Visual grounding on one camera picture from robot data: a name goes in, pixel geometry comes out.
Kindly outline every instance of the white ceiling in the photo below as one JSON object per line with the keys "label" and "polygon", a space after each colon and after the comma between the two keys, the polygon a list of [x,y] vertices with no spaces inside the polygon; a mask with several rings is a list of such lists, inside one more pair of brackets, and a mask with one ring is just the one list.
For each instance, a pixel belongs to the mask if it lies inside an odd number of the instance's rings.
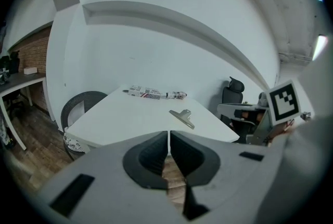
{"label": "white ceiling", "polygon": [[318,0],[253,0],[270,26],[284,62],[312,60],[319,34],[329,32],[325,9]]}

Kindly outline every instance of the white desk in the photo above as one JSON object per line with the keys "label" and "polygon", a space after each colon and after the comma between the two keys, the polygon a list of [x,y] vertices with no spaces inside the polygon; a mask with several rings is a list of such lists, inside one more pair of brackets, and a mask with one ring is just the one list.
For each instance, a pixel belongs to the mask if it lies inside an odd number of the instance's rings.
{"label": "white desk", "polygon": [[54,121],[55,118],[53,116],[50,103],[48,101],[48,93],[47,93],[47,86],[46,86],[46,76],[45,73],[35,73],[35,74],[30,74],[30,75],[25,75],[23,73],[15,73],[10,76],[8,79],[8,82],[0,85],[0,108],[2,110],[2,113],[4,115],[4,118],[6,120],[6,123],[12,133],[12,135],[15,137],[16,141],[19,143],[19,145],[22,147],[23,150],[27,149],[16,133],[13,125],[11,124],[10,118],[7,114],[6,107],[3,101],[3,97],[11,92],[14,92],[16,90],[19,90],[21,88],[26,88],[27,89],[27,96],[29,100],[29,104],[32,106],[32,101],[30,97],[30,91],[29,91],[29,85],[43,82],[43,90],[44,90],[44,96],[45,96],[45,101],[47,105],[48,112],[50,114],[51,120]]}
{"label": "white desk", "polygon": [[[101,147],[164,130],[181,130],[225,142],[239,138],[194,99],[141,98],[129,96],[124,89],[128,88],[121,87],[108,95],[67,129],[67,136],[78,140],[85,152],[89,151],[87,146]],[[193,130],[169,113],[185,109],[192,112]]]}

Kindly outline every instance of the white box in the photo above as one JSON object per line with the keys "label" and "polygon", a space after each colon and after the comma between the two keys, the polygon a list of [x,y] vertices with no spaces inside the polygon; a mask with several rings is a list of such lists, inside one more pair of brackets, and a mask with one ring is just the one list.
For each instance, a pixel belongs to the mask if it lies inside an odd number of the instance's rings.
{"label": "white box", "polygon": [[160,99],[161,98],[161,93],[158,90],[148,88],[148,87],[136,86],[136,85],[133,85],[130,88],[128,94],[130,96],[151,98],[151,99]]}
{"label": "white box", "polygon": [[37,67],[31,67],[31,68],[24,69],[24,74],[26,74],[26,75],[33,74],[33,73],[37,73]]}

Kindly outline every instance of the patterned cushion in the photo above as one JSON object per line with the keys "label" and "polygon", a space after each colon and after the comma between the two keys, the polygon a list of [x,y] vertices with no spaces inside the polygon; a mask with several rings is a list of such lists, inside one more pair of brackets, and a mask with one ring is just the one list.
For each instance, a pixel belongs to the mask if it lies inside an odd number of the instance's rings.
{"label": "patterned cushion", "polygon": [[69,138],[67,135],[63,136],[63,140],[66,144],[66,146],[74,151],[74,152],[79,152],[79,153],[84,153],[82,147],[80,146],[79,142],[76,141],[75,139]]}

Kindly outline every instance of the dark desk top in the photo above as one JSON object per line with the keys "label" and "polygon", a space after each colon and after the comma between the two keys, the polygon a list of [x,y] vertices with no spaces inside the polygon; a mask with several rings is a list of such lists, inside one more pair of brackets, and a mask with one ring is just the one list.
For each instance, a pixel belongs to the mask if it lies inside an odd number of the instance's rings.
{"label": "dark desk top", "polygon": [[14,73],[9,77],[8,82],[6,82],[3,85],[0,85],[0,93],[6,91],[8,89],[11,89],[15,86],[18,86],[18,85],[21,85],[26,82],[33,81],[33,80],[36,80],[39,78],[43,78],[45,76],[46,76],[45,73],[34,73],[34,74],[30,74],[30,75],[25,75],[22,72]]}

